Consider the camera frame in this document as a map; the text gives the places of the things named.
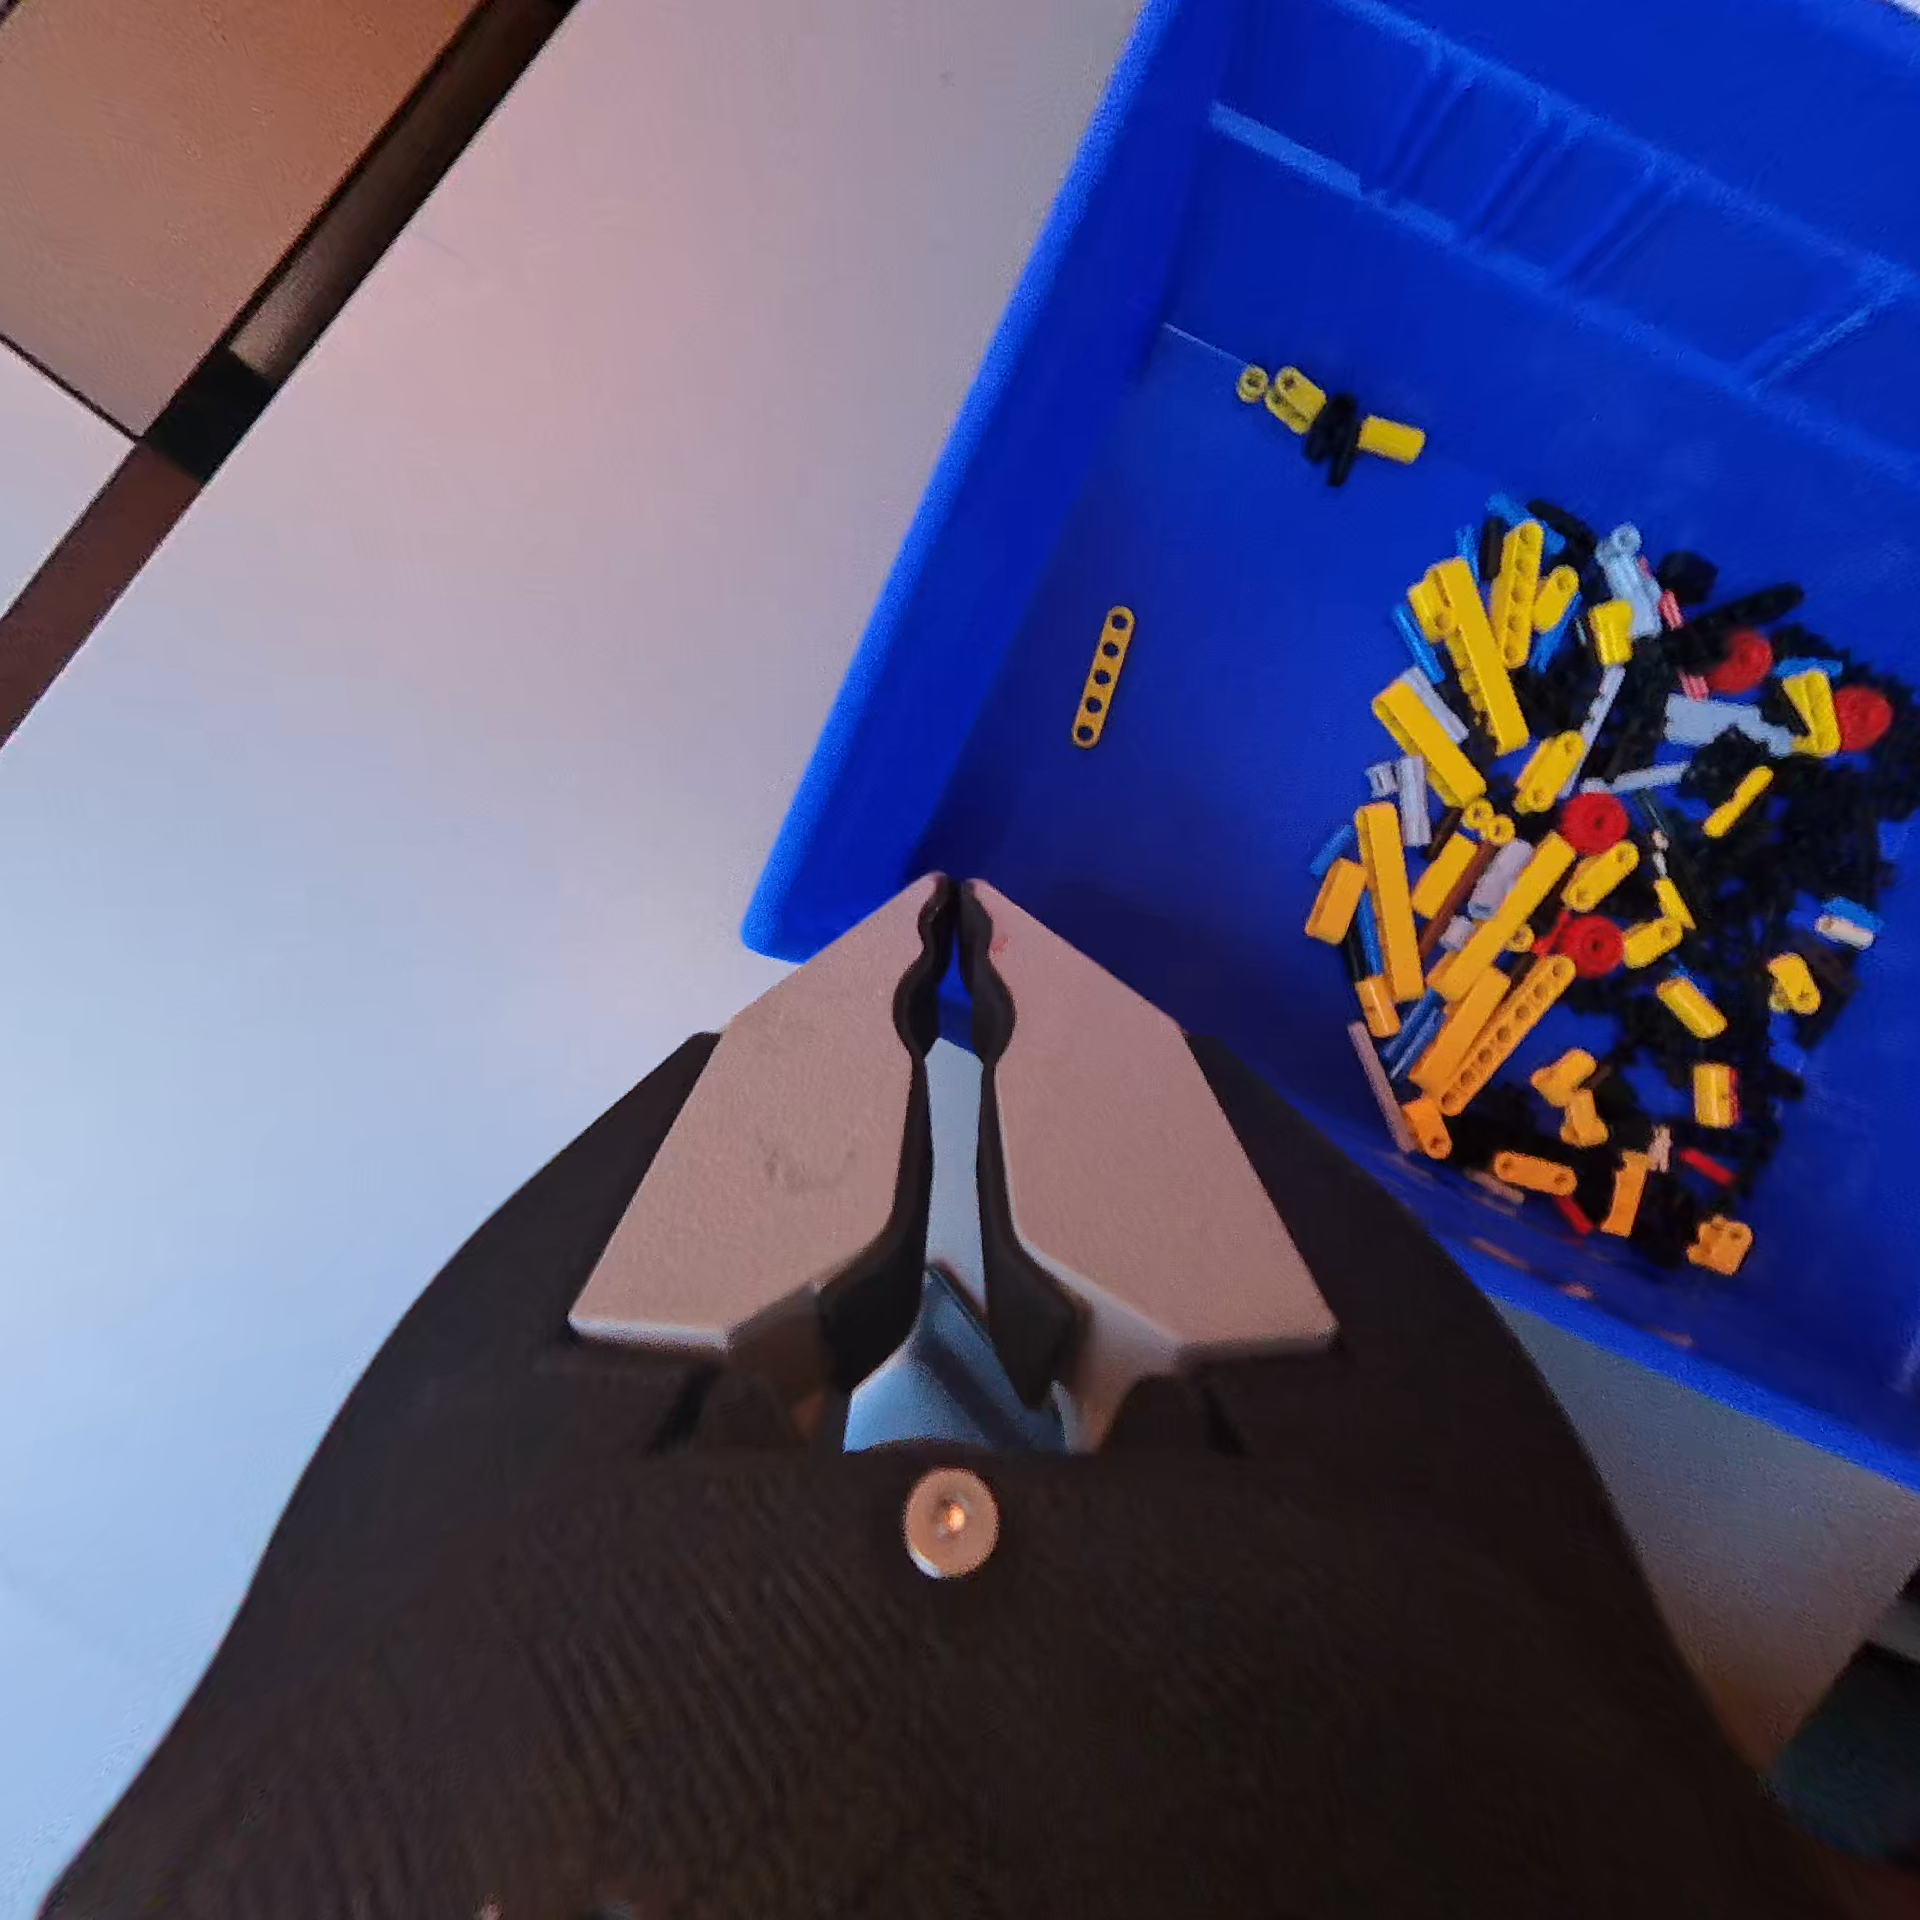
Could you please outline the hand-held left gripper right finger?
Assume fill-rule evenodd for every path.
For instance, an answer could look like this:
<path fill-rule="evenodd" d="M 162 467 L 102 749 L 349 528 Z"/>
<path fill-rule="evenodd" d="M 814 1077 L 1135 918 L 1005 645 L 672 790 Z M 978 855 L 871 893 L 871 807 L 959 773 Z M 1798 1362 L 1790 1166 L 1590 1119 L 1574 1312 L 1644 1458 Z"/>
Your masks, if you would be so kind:
<path fill-rule="evenodd" d="M 1337 1318 L 1186 1032 L 968 880 L 988 1330 L 1021 1402 L 1092 1454 L 1145 1380 L 1322 1352 Z"/>

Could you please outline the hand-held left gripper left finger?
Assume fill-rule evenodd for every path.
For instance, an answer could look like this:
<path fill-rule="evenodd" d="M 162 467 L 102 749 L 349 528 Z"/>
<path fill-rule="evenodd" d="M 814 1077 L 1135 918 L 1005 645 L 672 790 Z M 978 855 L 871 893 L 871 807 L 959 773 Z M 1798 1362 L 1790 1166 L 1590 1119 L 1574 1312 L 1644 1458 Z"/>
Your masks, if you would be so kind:
<path fill-rule="evenodd" d="M 817 1454 L 908 1342 L 954 885 L 925 874 L 710 1037 L 567 1312 L 583 1352 L 751 1382 Z"/>

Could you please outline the blue plastic bin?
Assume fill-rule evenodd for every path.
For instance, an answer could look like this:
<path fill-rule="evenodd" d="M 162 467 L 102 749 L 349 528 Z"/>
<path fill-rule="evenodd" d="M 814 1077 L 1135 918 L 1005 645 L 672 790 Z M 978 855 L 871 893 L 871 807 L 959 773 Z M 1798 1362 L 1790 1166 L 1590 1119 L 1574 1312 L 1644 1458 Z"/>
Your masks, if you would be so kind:
<path fill-rule="evenodd" d="M 807 958 L 994 883 L 1370 1160 L 1496 1296 L 1914 1486 L 1914 816 L 1730 1279 L 1393 1154 L 1311 861 L 1406 590 L 1545 498 L 1914 686 L 1917 52 L 1894 4 L 1148 4 L 751 898 Z M 1343 487 L 1242 365 L 1418 426 Z M 1072 746 L 1102 616 L 1135 613 Z"/>

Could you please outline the pile of lego pieces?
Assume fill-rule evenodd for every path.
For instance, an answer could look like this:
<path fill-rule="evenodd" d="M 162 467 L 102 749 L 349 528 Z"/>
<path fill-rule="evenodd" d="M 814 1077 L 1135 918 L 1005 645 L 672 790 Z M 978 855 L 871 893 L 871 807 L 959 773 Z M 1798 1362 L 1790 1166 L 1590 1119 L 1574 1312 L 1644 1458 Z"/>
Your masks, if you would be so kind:
<path fill-rule="evenodd" d="M 1914 686 L 1802 602 L 1492 496 L 1393 611 L 1302 924 L 1401 1152 L 1717 1279 L 1914 816 Z"/>

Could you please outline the thin yellow lego beam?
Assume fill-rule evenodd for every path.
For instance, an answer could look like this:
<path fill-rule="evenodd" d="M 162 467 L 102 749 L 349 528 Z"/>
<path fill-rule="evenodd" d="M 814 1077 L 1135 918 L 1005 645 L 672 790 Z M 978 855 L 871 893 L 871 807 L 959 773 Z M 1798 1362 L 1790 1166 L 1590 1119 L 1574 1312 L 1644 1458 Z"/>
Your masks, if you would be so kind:
<path fill-rule="evenodd" d="M 1108 607 L 1102 616 L 1086 683 L 1072 715 L 1072 746 L 1076 749 L 1090 752 L 1102 741 L 1133 636 L 1135 613 L 1126 606 Z"/>

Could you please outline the yellow black lego assembly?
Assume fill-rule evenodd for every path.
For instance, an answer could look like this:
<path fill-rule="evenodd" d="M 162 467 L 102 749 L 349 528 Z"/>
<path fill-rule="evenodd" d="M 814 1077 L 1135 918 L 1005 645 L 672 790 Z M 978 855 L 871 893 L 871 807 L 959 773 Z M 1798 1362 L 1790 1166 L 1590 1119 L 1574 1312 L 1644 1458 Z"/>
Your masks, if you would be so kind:
<path fill-rule="evenodd" d="M 1325 391 L 1294 365 L 1242 365 L 1234 376 L 1234 394 L 1240 405 L 1276 419 L 1332 488 L 1341 488 L 1356 467 L 1368 459 L 1417 463 L 1426 446 L 1418 426 L 1368 413 L 1353 394 Z"/>

